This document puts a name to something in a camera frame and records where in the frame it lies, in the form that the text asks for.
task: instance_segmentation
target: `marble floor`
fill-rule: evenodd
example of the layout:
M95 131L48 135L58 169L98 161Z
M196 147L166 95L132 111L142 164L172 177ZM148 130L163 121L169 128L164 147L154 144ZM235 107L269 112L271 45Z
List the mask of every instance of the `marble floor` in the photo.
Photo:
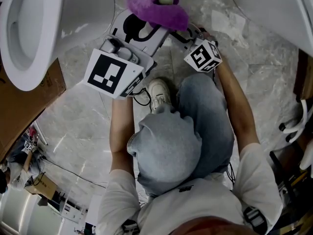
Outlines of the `marble floor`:
M219 41L225 55L251 104L260 142L269 152L285 146L280 122L297 110L292 94L297 65L297 48L278 35L244 17L233 0L180 0L192 22L202 24ZM126 8L125 0L115 0L115 16ZM104 36L77 46L59 57L66 92L38 118L48 146L47 156L55 163L80 176L106 186L111 166L109 128L111 99L81 83L94 48ZM156 53L158 66L144 84L155 77L165 77L174 86L195 71L183 60L183 53L168 41ZM134 103L136 129L149 113L149 107ZM232 163L238 166L235 144ZM93 194L104 189L83 181L55 166L46 165L47 175L71 197L88 206ZM144 191L137 186L140 201Z

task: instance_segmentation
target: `shoe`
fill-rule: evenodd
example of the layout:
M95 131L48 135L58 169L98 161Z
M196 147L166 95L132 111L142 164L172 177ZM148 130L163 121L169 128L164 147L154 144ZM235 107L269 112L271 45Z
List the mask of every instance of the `shoe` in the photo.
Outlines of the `shoe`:
M157 107L164 103L171 105L170 90L162 79L152 80L149 84L148 92L151 96L152 111L155 111Z

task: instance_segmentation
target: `toilet bowl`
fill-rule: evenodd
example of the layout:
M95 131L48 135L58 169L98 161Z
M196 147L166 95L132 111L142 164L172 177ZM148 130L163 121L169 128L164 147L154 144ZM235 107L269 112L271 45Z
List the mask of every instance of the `toilet bowl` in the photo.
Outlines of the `toilet bowl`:
M65 51L110 27L114 0L3 0L0 51L5 72L20 90L36 88Z

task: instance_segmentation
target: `person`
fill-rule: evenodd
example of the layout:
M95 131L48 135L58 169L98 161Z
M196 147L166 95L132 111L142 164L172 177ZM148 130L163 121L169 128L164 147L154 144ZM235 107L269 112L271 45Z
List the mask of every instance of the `person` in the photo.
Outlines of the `person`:
M224 96L209 76L197 73L182 82L176 108L165 82L151 81L153 114L136 134L133 99L113 99L112 167L98 235L252 235L275 225L283 205L251 107L224 57L216 73ZM222 181L234 134L240 163L230 191ZM142 208L133 157L150 197Z
M29 178L37 177L43 165L39 150L24 152L24 143L28 135L23 134L12 152L0 165L0 194L7 192L8 185L13 189L22 190Z

